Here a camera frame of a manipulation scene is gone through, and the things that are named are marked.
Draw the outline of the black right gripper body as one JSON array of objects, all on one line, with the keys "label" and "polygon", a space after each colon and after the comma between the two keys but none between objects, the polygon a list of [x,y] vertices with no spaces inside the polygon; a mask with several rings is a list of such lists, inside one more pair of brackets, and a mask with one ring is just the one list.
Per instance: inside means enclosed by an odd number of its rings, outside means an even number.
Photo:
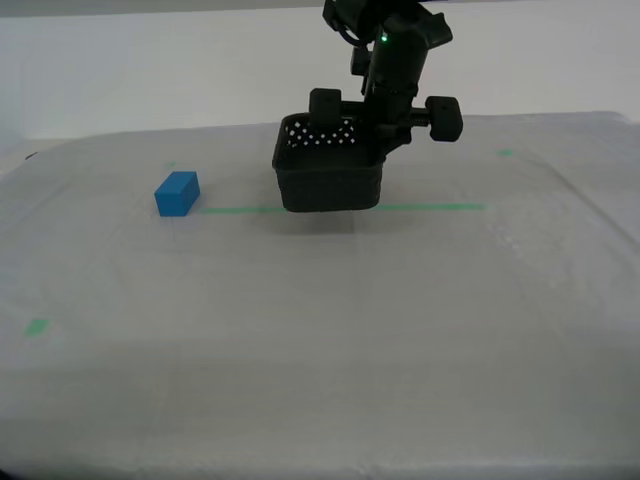
[{"label": "black right gripper body", "polygon": [[392,95],[417,96],[418,83],[426,61],[426,51],[400,53],[394,47],[354,47],[350,72],[363,79],[363,100],[342,101],[342,116],[367,127],[382,130],[384,101]]}]

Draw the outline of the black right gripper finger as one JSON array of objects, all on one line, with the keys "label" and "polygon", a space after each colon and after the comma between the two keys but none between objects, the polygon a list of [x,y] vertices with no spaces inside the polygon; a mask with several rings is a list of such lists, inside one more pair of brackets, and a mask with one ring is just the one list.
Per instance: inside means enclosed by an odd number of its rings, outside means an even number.
[{"label": "black right gripper finger", "polygon": [[429,127],[429,135],[436,142],[453,143],[462,134],[463,118],[454,97],[429,96],[424,108],[414,108],[409,96],[392,95],[383,105],[383,160],[394,150],[411,143],[415,127]]},{"label": "black right gripper finger", "polygon": [[342,125],[342,91],[314,88],[309,94],[309,124],[317,132],[337,133]]}]

